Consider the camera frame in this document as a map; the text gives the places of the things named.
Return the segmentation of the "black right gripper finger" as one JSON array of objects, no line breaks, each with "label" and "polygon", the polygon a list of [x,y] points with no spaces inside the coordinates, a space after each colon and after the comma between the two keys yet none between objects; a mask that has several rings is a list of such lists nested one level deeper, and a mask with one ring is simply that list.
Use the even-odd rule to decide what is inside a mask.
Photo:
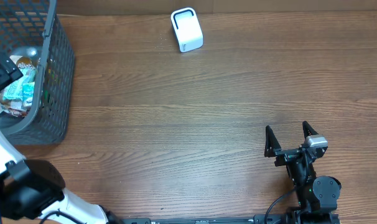
[{"label": "black right gripper finger", "polygon": [[272,128],[269,125],[266,126],[265,132],[266,132],[266,143],[265,143],[264,156],[275,157],[276,152],[281,150],[281,145],[279,144]]},{"label": "black right gripper finger", "polygon": [[307,122],[302,122],[302,129],[304,132],[304,138],[306,139],[308,136],[318,135],[318,132],[313,129],[313,127]]}]

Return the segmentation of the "small teal tissue pack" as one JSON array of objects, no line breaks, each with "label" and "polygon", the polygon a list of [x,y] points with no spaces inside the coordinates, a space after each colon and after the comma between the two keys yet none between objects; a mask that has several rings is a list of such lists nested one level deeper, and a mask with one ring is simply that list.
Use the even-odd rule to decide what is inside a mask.
[{"label": "small teal tissue pack", "polygon": [[32,106],[34,88],[34,82],[25,83],[22,85],[22,107],[27,110]]}]

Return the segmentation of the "clear bottle silver cap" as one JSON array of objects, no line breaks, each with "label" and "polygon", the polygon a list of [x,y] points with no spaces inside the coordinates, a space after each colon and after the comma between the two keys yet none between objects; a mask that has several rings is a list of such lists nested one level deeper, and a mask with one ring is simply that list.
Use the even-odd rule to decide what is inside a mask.
[{"label": "clear bottle silver cap", "polygon": [[23,46],[15,48],[9,55],[28,57],[31,60],[38,61],[38,59],[41,57],[41,53],[42,47],[40,46]]}]

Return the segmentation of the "colourful snack packet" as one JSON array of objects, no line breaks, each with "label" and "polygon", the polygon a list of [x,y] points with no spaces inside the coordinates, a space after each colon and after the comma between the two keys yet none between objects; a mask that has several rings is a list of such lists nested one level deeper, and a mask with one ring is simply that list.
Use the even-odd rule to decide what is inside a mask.
[{"label": "colourful snack packet", "polygon": [[28,112],[22,107],[21,101],[11,101],[10,104],[0,103],[0,114],[7,113],[15,117],[26,117]]}]

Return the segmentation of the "brown white snack bag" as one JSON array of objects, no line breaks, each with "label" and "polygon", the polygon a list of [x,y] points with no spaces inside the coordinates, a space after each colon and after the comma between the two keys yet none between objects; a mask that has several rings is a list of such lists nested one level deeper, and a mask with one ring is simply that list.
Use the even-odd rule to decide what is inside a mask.
[{"label": "brown white snack bag", "polygon": [[34,72],[36,70],[36,67],[29,57],[11,55],[10,59],[16,64],[23,75],[30,75],[31,72]]}]

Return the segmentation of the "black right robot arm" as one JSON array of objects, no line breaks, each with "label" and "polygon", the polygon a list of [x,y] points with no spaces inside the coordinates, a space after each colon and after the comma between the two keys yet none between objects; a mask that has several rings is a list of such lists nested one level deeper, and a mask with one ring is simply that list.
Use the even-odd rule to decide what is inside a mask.
[{"label": "black right robot arm", "polygon": [[[324,156],[328,141],[307,122],[302,122],[304,142],[297,148],[283,149],[272,128],[265,127],[265,157],[275,158],[276,167],[284,166],[293,183],[293,189],[275,199],[266,210],[261,221],[267,223],[340,223],[337,214],[337,200],[342,184],[331,176],[317,176],[313,163]],[[297,195],[298,206],[289,207],[286,213],[276,220],[270,216],[271,210],[281,200]]]}]

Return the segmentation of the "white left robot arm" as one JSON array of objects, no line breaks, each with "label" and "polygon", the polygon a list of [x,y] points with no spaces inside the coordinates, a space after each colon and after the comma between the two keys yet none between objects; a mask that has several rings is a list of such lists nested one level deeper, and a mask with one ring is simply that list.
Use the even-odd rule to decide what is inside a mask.
[{"label": "white left robot arm", "polygon": [[60,172],[46,160],[27,159],[15,143],[50,144],[66,134],[71,81],[48,86],[53,62],[43,54],[35,78],[34,100],[23,119],[0,127],[0,223],[3,218],[59,223],[121,223],[101,205],[84,201],[66,188]]}]

